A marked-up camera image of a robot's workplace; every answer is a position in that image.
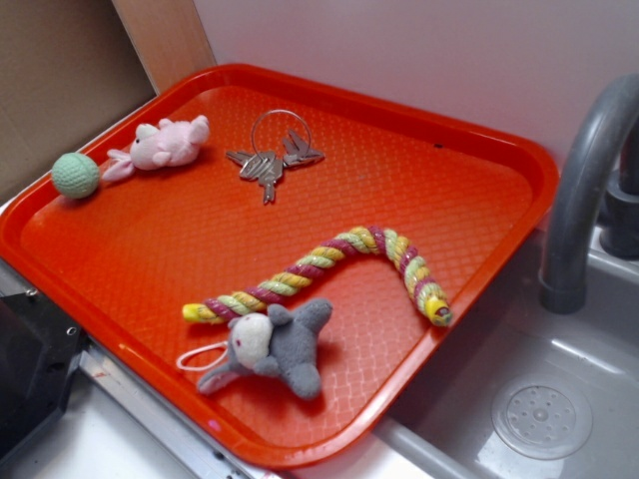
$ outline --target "gray plush elephant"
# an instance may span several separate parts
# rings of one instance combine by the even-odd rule
[[[302,399],[320,395],[318,336],[330,319],[332,305],[326,299],[313,299],[288,311],[272,304],[267,313],[247,314],[229,323],[229,360],[200,379],[201,393],[211,394],[240,376],[257,374],[278,377]]]

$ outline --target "green ball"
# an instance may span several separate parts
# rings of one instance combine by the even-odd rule
[[[78,200],[96,191],[100,183],[100,169],[86,155],[65,153],[53,164],[51,178],[61,195]]]

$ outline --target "pink stuffed animal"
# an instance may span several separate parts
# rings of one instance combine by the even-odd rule
[[[209,120],[200,115],[193,122],[160,120],[156,128],[142,124],[136,129],[136,141],[131,153],[109,150],[112,161],[102,179],[117,182],[133,175],[136,168],[156,170],[161,167],[178,167],[195,160],[200,146],[209,137]]]

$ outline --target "braided rope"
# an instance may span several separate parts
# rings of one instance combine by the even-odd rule
[[[384,255],[401,274],[408,296],[417,310],[435,325],[448,325],[452,313],[446,294],[430,276],[425,259],[406,237],[390,229],[356,227],[323,242],[295,264],[256,287],[186,304],[183,316],[190,322],[222,323],[272,303],[283,303],[320,278],[339,261],[357,254]]]

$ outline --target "drain cover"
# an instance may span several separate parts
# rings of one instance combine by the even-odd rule
[[[559,459],[588,440],[592,412],[586,397],[553,376],[528,374],[506,383],[492,402],[492,423],[516,452]]]

